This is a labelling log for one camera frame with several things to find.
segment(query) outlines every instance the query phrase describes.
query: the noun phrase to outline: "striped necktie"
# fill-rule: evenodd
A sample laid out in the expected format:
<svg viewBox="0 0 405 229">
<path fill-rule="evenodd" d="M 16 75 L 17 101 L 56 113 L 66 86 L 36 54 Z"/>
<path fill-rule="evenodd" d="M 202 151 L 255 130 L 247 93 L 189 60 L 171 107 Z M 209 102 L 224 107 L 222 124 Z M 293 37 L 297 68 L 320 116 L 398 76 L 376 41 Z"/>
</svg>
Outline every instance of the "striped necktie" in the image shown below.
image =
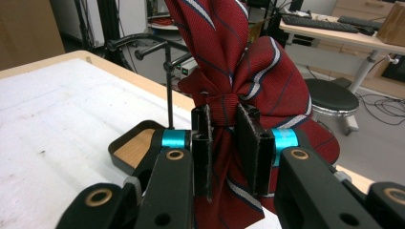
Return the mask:
<svg viewBox="0 0 405 229">
<path fill-rule="evenodd" d="M 336 138 L 313 122 L 309 91 L 287 54 L 271 37 L 257 39 L 245 52 L 248 15 L 238 0 L 166 0 L 167 7 L 199 68 L 179 83 L 196 106 L 208 104 L 213 126 L 212 199 L 195 198 L 195 228 L 246 228 L 274 212 L 277 168 L 270 195 L 248 193 L 235 147 L 238 103 L 261 112 L 266 128 L 295 128 L 328 162 L 339 156 Z"/>
</svg>

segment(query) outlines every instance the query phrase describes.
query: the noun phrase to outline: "desk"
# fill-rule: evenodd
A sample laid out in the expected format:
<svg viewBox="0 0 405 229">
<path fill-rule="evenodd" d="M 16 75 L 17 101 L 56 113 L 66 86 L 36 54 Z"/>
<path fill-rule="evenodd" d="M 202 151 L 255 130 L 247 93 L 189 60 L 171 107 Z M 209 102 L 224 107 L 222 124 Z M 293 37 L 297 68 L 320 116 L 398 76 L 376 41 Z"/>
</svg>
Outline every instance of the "desk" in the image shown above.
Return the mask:
<svg viewBox="0 0 405 229">
<path fill-rule="evenodd" d="M 122 185 L 113 140 L 146 118 L 167 125 L 164 87 L 88 52 L 2 71 L 0 88 L 2 228 L 54 228 L 88 186 Z M 190 129 L 193 101 L 173 99 L 175 127 Z M 352 178 L 367 191 L 370 180 Z"/>
<path fill-rule="evenodd" d="M 328 17 L 328 20 L 336 21 L 337 18 Z M 289 33 L 286 51 L 294 63 L 353 75 L 354 81 L 349 87 L 349 90 L 352 93 L 355 93 L 360 87 L 368 71 L 373 67 L 376 58 L 381 52 L 392 52 L 402 55 L 405 54 L 405 47 L 384 44 L 378 38 L 376 38 L 375 35 L 367 36 L 361 33 L 327 31 L 290 26 L 286 25 L 283 20 L 280 23 L 280 29 Z M 292 44 L 294 34 L 368 48 L 372 49 L 373 52 L 370 53 L 368 58 L 364 59 L 349 54 L 328 52 L 316 49 L 314 47 L 295 45 Z M 348 125 L 348 132 L 358 131 L 358 126 L 354 115 L 345 119 Z"/>
</svg>

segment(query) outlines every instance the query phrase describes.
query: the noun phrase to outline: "black keyboard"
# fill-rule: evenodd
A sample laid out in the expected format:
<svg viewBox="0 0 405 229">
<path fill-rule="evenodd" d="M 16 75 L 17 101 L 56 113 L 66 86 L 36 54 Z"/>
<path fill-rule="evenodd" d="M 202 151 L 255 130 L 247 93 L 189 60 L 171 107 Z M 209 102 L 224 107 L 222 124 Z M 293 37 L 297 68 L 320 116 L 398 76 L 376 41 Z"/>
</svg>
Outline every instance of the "black keyboard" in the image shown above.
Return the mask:
<svg viewBox="0 0 405 229">
<path fill-rule="evenodd" d="M 283 15 L 283 21 L 287 25 L 291 26 L 300 26 L 300 27 L 309 27 L 309 28 L 316 28 L 321 30 L 328 30 L 328 31 L 345 31 L 345 32 L 352 32 L 357 33 L 358 30 L 349 24 L 343 24 L 339 22 L 329 22 L 329 21 L 318 21 L 312 20 L 303 17 L 297 16 L 288 16 Z"/>
<path fill-rule="evenodd" d="M 337 21 L 340 23 L 346 23 L 346 24 L 350 24 L 350 25 L 358 26 L 358 27 L 371 27 L 375 31 L 378 31 L 382 25 L 381 22 L 369 21 L 369 20 L 355 18 L 355 17 L 349 17 L 349 16 L 340 16 Z"/>
</svg>

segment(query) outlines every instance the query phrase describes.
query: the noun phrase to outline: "blue tape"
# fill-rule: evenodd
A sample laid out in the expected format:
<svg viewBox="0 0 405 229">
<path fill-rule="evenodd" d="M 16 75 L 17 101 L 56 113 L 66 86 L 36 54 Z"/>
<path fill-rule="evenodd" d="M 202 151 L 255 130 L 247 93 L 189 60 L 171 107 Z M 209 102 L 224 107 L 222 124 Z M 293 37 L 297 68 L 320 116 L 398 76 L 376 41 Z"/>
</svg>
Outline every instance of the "blue tape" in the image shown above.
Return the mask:
<svg viewBox="0 0 405 229">
<path fill-rule="evenodd" d="M 273 166 L 279 166 L 281 152 L 290 146 L 298 146 L 298 139 L 291 129 L 271 129 L 274 134 L 276 144 L 276 158 Z"/>
<path fill-rule="evenodd" d="M 185 148 L 185 130 L 164 130 L 161 139 L 162 147 Z"/>
</svg>

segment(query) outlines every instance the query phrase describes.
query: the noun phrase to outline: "round black seat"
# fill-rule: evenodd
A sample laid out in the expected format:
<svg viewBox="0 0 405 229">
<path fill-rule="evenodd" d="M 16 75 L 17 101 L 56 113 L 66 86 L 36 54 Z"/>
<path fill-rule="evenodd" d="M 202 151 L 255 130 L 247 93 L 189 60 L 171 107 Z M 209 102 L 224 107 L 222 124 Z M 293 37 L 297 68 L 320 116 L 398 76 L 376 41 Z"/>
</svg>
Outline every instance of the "round black seat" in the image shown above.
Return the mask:
<svg viewBox="0 0 405 229">
<path fill-rule="evenodd" d="M 350 116 L 358 108 L 358 99 L 349 90 L 322 79 L 306 79 L 312 109 L 322 115 Z"/>
</svg>

